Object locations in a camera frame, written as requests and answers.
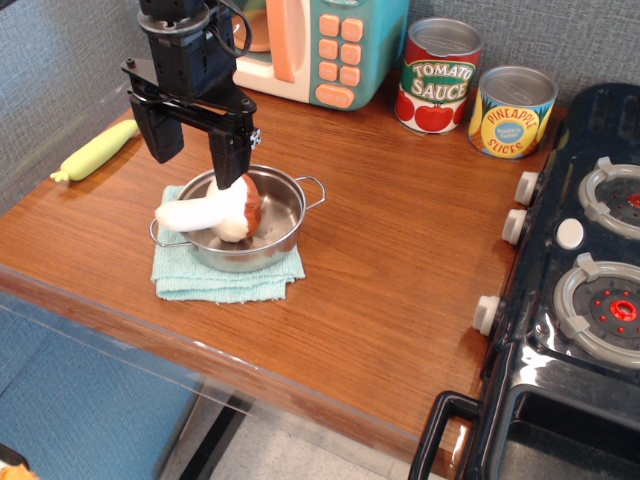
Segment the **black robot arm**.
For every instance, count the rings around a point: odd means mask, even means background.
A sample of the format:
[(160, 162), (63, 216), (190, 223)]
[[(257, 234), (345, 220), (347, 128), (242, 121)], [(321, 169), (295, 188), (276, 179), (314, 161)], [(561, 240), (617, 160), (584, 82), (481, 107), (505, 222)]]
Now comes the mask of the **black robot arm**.
[(232, 1), (143, 1), (138, 22), (151, 57), (127, 59), (130, 103), (151, 155), (165, 163), (184, 147), (185, 125), (207, 133), (217, 186), (229, 188), (250, 166), (260, 142), (256, 103), (234, 82), (236, 61), (252, 42), (234, 40)]

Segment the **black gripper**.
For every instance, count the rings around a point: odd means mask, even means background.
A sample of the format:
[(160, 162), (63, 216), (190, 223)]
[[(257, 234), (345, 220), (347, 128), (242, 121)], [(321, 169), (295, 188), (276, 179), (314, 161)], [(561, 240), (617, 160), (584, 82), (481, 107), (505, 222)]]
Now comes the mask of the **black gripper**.
[(255, 102), (234, 83), (249, 39), (234, 40), (232, 14), (139, 14), (151, 57), (126, 59), (138, 129), (160, 164), (184, 148), (182, 126), (207, 132), (216, 185), (226, 190), (248, 172), (261, 141)]

